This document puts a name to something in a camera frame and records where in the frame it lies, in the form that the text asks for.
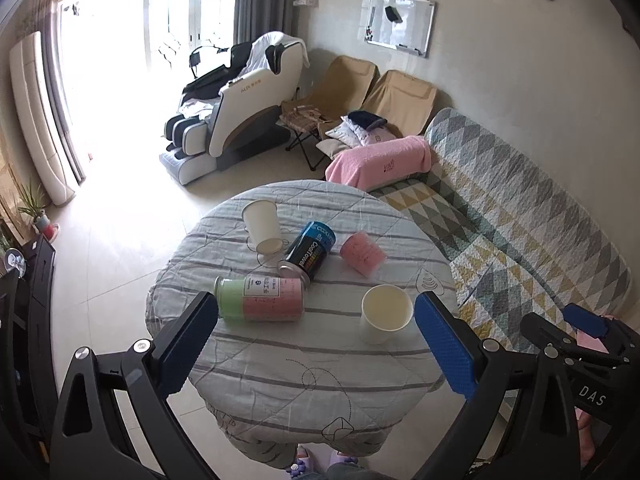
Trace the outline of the white paper cup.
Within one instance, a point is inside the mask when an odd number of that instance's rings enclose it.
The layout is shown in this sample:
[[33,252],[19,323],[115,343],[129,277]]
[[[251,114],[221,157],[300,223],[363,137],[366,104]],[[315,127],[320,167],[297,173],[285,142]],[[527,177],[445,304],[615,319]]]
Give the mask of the white paper cup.
[[275,203],[271,200],[253,200],[243,208],[242,219],[258,254],[280,252],[283,242]]
[[367,344],[382,344],[403,330],[412,317],[413,303],[404,290],[376,285],[361,300],[360,338]]

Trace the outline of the pink translucent plastic cup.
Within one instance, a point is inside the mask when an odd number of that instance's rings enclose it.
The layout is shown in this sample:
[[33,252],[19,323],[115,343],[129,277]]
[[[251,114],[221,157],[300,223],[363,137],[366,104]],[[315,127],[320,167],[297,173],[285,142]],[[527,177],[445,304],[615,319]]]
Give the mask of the pink translucent plastic cup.
[[370,278],[386,260],[386,253],[363,231],[352,234],[344,241],[340,256],[354,270]]

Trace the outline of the white paper cup lying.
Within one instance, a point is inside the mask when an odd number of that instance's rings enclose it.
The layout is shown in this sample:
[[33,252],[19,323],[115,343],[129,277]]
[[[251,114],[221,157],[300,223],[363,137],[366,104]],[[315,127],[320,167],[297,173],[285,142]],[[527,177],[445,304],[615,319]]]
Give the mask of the white paper cup lying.
[[243,208],[242,219],[258,254],[280,252],[283,242],[275,203],[271,200],[253,200]]

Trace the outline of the pink cloth on sofa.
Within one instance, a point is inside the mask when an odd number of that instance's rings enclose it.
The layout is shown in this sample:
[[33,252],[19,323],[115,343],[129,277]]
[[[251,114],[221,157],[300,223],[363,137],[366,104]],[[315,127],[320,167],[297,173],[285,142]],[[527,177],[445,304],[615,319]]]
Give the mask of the pink cloth on sofa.
[[608,333],[606,329],[608,321],[614,321],[613,315],[599,316],[592,313],[585,314],[575,326],[577,343],[584,348],[603,353],[617,354],[617,348],[612,344],[606,344],[603,338]]

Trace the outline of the dark tv cabinet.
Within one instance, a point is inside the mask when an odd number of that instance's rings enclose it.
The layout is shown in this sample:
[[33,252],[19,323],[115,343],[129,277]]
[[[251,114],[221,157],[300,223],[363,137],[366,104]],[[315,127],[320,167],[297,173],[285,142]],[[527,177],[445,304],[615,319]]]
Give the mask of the dark tv cabinet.
[[1,277],[1,451],[47,479],[58,406],[51,344],[55,249],[42,235],[20,248],[26,271]]

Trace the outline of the triangle patterned quilted sofa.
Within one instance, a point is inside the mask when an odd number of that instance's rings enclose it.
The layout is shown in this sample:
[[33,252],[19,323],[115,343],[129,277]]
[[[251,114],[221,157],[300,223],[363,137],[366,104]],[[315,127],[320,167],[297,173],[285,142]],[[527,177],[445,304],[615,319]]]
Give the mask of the triangle patterned quilted sofa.
[[573,335],[562,310],[611,314],[631,273],[585,208],[524,154],[454,110],[425,131],[432,166],[374,196],[411,219],[448,260],[459,315],[482,338],[529,352],[522,318]]

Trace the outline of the purple slipper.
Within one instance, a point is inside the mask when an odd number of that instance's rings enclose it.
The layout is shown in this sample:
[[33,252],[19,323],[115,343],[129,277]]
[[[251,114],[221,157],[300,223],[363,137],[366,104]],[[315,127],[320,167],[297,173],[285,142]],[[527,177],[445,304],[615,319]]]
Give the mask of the purple slipper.
[[286,472],[291,479],[341,479],[359,468],[355,457],[333,451],[325,471],[317,470],[310,452],[299,445],[294,462]]

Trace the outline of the pink green lidded canister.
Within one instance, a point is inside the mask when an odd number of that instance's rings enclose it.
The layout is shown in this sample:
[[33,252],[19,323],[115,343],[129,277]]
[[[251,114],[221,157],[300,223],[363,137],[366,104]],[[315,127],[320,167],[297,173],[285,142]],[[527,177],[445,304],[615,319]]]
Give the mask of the pink green lidded canister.
[[290,322],[304,313],[303,282],[298,278],[249,275],[216,278],[213,294],[219,315],[232,322]]

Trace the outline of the potted green plant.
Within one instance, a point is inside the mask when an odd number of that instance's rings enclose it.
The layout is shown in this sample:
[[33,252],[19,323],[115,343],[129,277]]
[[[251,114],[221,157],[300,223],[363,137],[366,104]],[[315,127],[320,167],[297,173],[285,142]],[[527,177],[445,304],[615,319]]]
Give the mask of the potted green plant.
[[21,214],[32,220],[32,225],[48,242],[53,242],[58,236],[60,227],[54,224],[46,213],[46,202],[44,201],[41,186],[35,186],[32,181],[27,184],[17,185],[20,203],[17,206]]

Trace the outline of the black blue CoolTowel can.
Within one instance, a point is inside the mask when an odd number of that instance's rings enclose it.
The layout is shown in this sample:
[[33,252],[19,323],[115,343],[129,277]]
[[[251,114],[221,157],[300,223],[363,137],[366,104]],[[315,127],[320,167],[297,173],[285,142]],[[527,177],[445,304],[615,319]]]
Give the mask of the black blue CoolTowel can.
[[299,278],[308,287],[331,252],[334,231],[320,221],[309,221],[278,264],[281,278]]

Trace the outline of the beige folding chair right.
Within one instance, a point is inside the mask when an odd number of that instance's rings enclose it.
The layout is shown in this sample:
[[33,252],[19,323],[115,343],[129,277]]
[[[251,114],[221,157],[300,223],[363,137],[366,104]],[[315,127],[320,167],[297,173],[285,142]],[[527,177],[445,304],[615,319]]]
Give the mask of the beige folding chair right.
[[388,70],[372,87],[362,109],[387,120],[398,138],[418,136],[428,124],[438,89],[400,70]]

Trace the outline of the white patterned pillow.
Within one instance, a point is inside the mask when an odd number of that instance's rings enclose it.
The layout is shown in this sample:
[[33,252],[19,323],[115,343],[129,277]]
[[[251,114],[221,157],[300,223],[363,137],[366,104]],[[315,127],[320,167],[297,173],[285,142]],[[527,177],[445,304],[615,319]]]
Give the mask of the white patterned pillow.
[[396,136],[385,126],[367,130],[352,122],[347,116],[343,116],[342,122],[329,130],[326,136],[346,144],[349,148],[359,148],[396,139]]

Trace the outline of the white standing air conditioner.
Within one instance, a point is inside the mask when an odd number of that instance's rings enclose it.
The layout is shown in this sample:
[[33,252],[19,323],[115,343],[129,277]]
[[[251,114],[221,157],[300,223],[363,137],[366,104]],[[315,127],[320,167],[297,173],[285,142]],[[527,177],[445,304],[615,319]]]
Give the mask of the white standing air conditioner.
[[41,32],[33,32],[11,49],[10,73],[17,117],[32,163],[51,202],[64,206],[75,197],[77,181],[49,100]]

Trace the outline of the beige folding chair left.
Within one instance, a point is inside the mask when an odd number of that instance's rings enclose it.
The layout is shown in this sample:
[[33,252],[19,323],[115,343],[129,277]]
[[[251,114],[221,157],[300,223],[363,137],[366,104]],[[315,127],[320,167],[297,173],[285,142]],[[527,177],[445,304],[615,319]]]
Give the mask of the beige folding chair left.
[[306,145],[311,140],[322,141],[323,135],[336,127],[343,116],[359,110],[377,76],[378,68],[372,62],[346,55],[334,58],[309,96],[282,103],[280,124],[294,136],[286,150],[290,152],[299,146],[309,169],[317,170],[326,155],[312,162]]

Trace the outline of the white wall whiteboard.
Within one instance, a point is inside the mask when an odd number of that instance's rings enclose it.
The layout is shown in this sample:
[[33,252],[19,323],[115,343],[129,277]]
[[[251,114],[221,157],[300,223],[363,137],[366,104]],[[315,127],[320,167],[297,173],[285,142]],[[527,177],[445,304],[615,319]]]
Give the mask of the white wall whiteboard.
[[363,0],[362,40],[428,58],[436,9],[432,0]]

